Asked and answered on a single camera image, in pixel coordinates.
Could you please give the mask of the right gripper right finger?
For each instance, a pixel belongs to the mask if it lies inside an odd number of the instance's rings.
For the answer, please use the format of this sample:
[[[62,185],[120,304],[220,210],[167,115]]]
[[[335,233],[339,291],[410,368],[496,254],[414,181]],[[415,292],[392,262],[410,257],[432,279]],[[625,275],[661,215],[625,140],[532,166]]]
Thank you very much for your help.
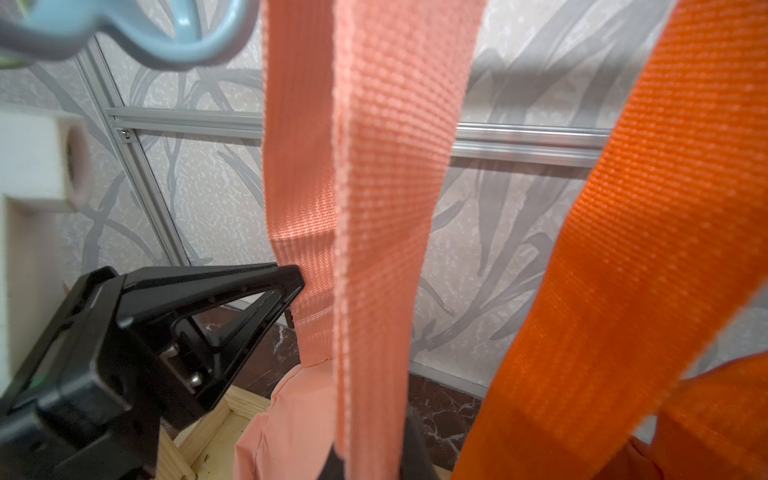
[[[415,410],[407,408],[407,480],[450,479],[452,473],[431,463]]]

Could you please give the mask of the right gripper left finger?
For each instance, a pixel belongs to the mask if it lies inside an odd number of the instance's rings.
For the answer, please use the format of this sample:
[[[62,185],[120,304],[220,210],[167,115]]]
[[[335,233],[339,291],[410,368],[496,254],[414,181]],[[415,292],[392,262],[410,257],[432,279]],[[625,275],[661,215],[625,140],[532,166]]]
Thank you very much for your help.
[[[329,450],[328,457],[320,471],[318,480],[344,480],[345,462],[336,453],[335,447]]]

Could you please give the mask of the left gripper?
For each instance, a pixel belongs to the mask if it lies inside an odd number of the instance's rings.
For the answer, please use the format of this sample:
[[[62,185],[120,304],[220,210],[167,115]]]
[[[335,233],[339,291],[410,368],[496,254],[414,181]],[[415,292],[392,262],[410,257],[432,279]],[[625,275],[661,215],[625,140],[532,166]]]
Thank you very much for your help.
[[[5,479],[144,479],[305,286],[296,265],[81,276],[1,399]]]

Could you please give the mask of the pink sling bag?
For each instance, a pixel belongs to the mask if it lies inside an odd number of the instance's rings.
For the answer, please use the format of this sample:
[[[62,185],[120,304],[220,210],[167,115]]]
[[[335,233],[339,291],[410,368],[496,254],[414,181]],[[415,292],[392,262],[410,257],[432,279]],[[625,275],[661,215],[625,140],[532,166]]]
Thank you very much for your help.
[[[237,479],[400,475],[420,275],[482,1],[267,1],[269,240],[305,281],[300,362],[235,447]]]

